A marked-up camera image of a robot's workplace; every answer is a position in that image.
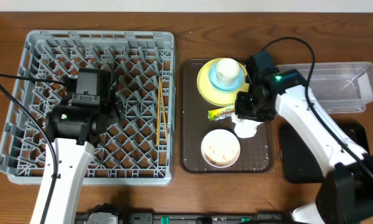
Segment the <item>white tissue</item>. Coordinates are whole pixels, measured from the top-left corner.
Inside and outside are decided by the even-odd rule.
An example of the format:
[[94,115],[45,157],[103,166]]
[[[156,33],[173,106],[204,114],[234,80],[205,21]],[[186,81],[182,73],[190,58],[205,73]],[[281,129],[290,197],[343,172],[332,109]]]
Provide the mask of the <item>white tissue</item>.
[[235,124],[234,132],[239,138],[252,138],[256,135],[257,129],[262,122],[257,122],[249,119],[240,119],[236,114],[231,116],[232,122]]

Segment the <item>yellow plate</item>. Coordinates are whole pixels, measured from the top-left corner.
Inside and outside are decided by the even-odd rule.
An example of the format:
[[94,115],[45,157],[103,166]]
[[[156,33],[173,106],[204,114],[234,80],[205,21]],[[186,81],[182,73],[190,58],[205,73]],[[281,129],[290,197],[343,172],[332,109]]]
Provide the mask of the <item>yellow plate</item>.
[[239,91],[247,92],[249,84],[245,81],[247,77],[247,71],[245,67],[239,62],[240,73],[242,74],[241,85],[234,91],[221,91],[216,89],[210,81],[209,73],[212,70],[214,76],[216,64],[222,60],[222,58],[215,58],[205,63],[199,70],[197,75],[197,88],[202,97],[209,103],[216,106],[232,106],[235,103],[237,93]]

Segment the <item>yellow green snack wrapper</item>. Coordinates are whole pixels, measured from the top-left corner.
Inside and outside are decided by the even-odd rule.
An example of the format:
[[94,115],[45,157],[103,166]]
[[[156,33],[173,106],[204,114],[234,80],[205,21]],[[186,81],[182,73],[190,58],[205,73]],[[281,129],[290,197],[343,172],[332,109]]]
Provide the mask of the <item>yellow green snack wrapper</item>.
[[217,120],[229,117],[234,113],[235,113],[235,107],[234,106],[226,106],[226,107],[223,107],[223,108],[217,108],[217,109],[214,109],[214,110],[209,110],[207,112],[207,118],[210,121],[217,121]]

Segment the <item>white bowl with rice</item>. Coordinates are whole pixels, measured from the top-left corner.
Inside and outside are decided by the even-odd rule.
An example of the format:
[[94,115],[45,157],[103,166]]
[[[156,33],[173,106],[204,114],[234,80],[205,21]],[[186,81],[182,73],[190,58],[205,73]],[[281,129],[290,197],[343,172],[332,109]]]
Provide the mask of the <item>white bowl with rice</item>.
[[233,133],[215,129],[207,133],[201,142],[201,154],[211,166],[219,169],[232,166],[239,158],[240,143]]

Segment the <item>wooden chopstick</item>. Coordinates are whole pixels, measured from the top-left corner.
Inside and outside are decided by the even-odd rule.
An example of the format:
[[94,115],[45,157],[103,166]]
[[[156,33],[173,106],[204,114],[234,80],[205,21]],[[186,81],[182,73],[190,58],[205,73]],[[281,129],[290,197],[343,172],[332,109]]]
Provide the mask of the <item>wooden chopstick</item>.
[[159,78],[159,86],[160,86],[160,97],[161,97],[161,109],[163,114],[163,123],[164,123],[164,136],[166,142],[168,142],[168,127],[167,127],[167,119],[166,119],[166,112],[165,112],[165,105],[164,105],[164,92],[163,92],[163,81]]
[[158,102],[157,102],[157,123],[156,123],[156,146],[160,142],[160,124],[161,124],[161,77],[158,76]]

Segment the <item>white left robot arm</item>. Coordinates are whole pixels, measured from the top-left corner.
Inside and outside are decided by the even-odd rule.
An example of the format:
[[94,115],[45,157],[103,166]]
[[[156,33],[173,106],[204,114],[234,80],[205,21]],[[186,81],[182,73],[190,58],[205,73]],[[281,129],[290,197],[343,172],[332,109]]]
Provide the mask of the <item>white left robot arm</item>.
[[47,113],[45,167],[31,223],[73,223],[87,168],[107,128],[123,119],[113,72],[81,68]]

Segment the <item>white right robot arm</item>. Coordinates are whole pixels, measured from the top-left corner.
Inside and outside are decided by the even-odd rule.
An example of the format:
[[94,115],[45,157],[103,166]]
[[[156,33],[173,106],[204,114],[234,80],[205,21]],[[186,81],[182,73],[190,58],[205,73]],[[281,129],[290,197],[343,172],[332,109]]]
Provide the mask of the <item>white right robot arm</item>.
[[355,143],[316,102],[296,69],[279,71],[268,52],[244,61],[247,92],[237,93],[235,113],[257,122],[276,115],[298,133],[324,177],[314,202],[292,211],[296,223],[359,223],[373,217],[373,156]]

